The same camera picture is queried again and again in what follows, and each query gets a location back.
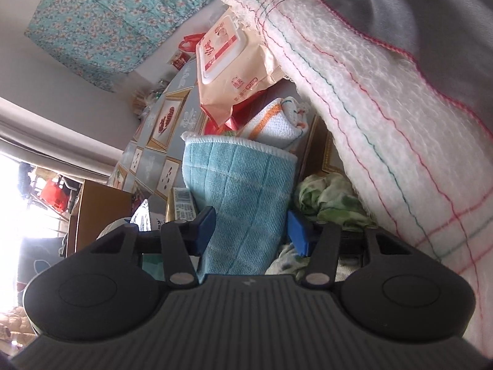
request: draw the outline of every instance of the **blue towel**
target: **blue towel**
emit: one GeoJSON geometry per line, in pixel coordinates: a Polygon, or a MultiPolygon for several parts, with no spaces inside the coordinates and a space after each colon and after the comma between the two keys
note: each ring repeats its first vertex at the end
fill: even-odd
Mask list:
{"type": "Polygon", "coordinates": [[[264,274],[284,234],[296,157],[247,139],[182,138],[185,185],[199,210],[213,206],[218,217],[199,277],[264,274]]]}

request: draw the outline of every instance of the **gray fabric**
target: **gray fabric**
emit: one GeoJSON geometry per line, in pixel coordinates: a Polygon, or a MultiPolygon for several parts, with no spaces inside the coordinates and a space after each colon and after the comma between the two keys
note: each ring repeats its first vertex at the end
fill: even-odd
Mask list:
{"type": "Polygon", "coordinates": [[[323,0],[358,31],[413,55],[438,91],[493,130],[493,0],[323,0]]]}

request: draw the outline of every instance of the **white plastic lid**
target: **white plastic lid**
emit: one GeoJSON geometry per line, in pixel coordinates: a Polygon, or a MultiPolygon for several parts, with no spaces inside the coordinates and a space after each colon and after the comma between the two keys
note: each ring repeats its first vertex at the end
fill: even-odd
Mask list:
{"type": "Polygon", "coordinates": [[[235,19],[233,14],[227,14],[201,40],[200,72],[204,85],[215,80],[247,45],[247,36],[235,19]]]}

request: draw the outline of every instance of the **metal screw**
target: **metal screw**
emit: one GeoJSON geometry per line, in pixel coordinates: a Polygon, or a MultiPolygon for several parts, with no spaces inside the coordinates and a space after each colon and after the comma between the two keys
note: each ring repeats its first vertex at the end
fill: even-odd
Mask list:
{"type": "Polygon", "coordinates": [[[193,282],[194,277],[189,273],[174,273],[169,280],[175,285],[187,285],[193,282]]]}
{"type": "Polygon", "coordinates": [[[330,281],[330,277],[324,273],[308,274],[305,279],[312,285],[325,285],[330,281]]]}

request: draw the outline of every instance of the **teal floral cloth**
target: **teal floral cloth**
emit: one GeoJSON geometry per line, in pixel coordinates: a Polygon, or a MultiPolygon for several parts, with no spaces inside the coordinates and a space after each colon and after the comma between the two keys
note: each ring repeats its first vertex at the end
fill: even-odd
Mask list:
{"type": "Polygon", "coordinates": [[[77,75],[112,90],[211,0],[41,0],[26,36],[77,75]]]}

